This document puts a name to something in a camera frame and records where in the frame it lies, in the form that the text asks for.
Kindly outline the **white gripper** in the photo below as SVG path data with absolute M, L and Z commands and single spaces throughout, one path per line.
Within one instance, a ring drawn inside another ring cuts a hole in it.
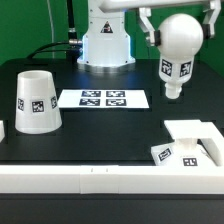
M 98 0 L 98 7 L 102 11 L 140 8 L 138 10 L 138 22 L 145 34 L 147 45 L 159 46 L 161 44 L 161 33 L 159 30 L 155 30 L 149 21 L 151 17 L 150 8 L 203 4 L 203 12 L 205 13 L 202 23 L 203 35 L 205 39 L 212 39 L 215 36 L 215 23 L 221 11 L 221 2 L 224 2 L 224 0 Z

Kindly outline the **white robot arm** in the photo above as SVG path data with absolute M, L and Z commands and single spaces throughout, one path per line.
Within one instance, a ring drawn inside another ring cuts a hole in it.
M 132 68 L 131 39 L 125 31 L 125 12 L 137 9 L 139 25 L 149 46 L 158 46 L 159 32 L 148 18 L 154 8 L 205 4 L 203 25 L 208 37 L 215 35 L 214 24 L 224 0 L 88 0 L 88 30 L 82 38 L 82 55 L 77 63 L 80 69 L 93 72 L 117 72 Z

